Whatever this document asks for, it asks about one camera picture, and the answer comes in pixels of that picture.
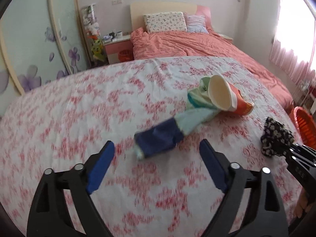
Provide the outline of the person's right hand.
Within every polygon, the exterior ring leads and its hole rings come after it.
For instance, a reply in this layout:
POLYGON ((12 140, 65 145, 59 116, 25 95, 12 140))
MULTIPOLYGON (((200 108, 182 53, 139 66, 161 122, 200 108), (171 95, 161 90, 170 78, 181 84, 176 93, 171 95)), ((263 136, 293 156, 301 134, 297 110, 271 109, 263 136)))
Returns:
POLYGON ((298 218, 301 218, 304 212, 309 213, 312 207, 315 205, 315 202, 309 203, 308 194, 305 189, 302 189, 300 192, 299 199, 297 201, 294 215, 298 218))

